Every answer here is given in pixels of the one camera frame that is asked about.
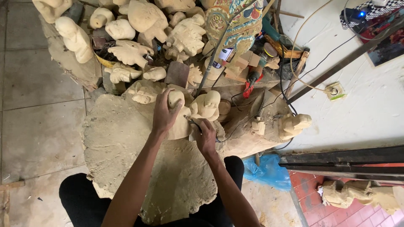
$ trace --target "black and white checkered cloth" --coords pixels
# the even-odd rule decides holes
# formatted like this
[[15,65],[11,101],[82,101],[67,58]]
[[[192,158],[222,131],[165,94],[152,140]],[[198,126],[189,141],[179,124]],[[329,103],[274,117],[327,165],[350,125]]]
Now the black and white checkered cloth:
[[[380,15],[382,15],[382,14],[385,14],[385,13],[387,13],[387,12],[390,12],[390,11],[392,11],[392,10],[395,10],[395,9],[397,9],[397,8],[404,7],[404,0],[390,0],[390,1],[388,1],[388,3],[386,4],[386,6],[385,6],[385,7],[382,7],[382,8],[376,8],[376,7],[373,5],[372,1],[368,1],[368,2],[365,2],[365,3],[363,3],[363,4],[361,4],[361,5],[357,6],[357,7],[355,7],[354,9],[360,10],[360,9],[362,9],[363,7],[367,7],[367,6],[369,6],[369,7],[371,8],[371,10],[367,12],[367,14],[366,14],[366,20],[370,20],[370,19],[373,19],[373,18],[375,18],[375,17],[378,17],[378,16],[380,16]],[[343,28],[343,29],[347,29],[347,28],[348,28],[348,25],[347,25],[347,23],[345,23],[345,19],[344,19],[344,16],[343,16],[343,15],[340,15],[340,16],[339,16],[339,20],[341,21],[342,28]],[[353,26],[355,26],[355,25],[358,25],[358,23],[349,22],[349,26],[350,26],[350,27],[353,27]]]

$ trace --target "blue plastic bag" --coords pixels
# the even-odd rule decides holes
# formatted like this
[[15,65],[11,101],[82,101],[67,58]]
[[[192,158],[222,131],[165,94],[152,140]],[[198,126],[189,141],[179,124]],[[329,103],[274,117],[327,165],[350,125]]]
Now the blue plastic bag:
[[243,161],[244,178],[261,184],[270,185],[280,191],[290,191],[292,184],[285,167],[279,166],[280,158],[276,154],[267,154],[259,158],[259,166],[255,157]]

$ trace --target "tiled floor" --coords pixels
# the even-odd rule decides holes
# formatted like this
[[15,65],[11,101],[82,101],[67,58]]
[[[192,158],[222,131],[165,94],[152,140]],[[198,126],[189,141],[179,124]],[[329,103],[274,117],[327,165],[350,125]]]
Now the tiled floor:
[[59,186],[88,171],[80,130],[91,102],[51,61],[38,15],[31,1],[0,0],[1,183],[26,183],[10,190],[11,226],[64,227]]
[[[366,166],[403,166],[402,164],[377,164]],[[404,220],[402,210],[388,215],[380,206],[364,206],[356,199],[347,209],[324,206],[316,185],[322,184],[324,176],[290,172],[290,181],[299,199],[300,206],[310,227],[398,227]]]

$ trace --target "person's right hand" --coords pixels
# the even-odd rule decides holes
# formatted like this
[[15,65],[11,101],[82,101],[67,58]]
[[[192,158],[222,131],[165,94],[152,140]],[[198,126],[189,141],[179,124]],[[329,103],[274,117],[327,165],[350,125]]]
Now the person's right hand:
[[201,123],[199,124],[199,127],[201,127],[202,134],[200,134],[199,129],[195,127],[197,131],[197,133],[195,133],[195,139],[198,149],[202,155],[206,157],[216,152],[216,130],[206,118],[200,120]]

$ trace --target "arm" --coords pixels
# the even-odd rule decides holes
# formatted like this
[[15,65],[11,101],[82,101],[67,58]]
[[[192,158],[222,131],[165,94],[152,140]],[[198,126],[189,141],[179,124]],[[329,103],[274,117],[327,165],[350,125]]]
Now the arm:
[[108,207],[101,227],[132,227],[140,212],[157,151],[168,130],[174,125],[184,100],[180,100],[173,110],[168,109],[166,89],[157,96],[154,107],[153,128],[140,154],[116,191]]
[[200,127],[202,134],[196,133],[198,148],[213,172],[220,198],[234,226],[261,226],[253,208],[220,161],[215,148],[216,130],[207,119],[202,119]]

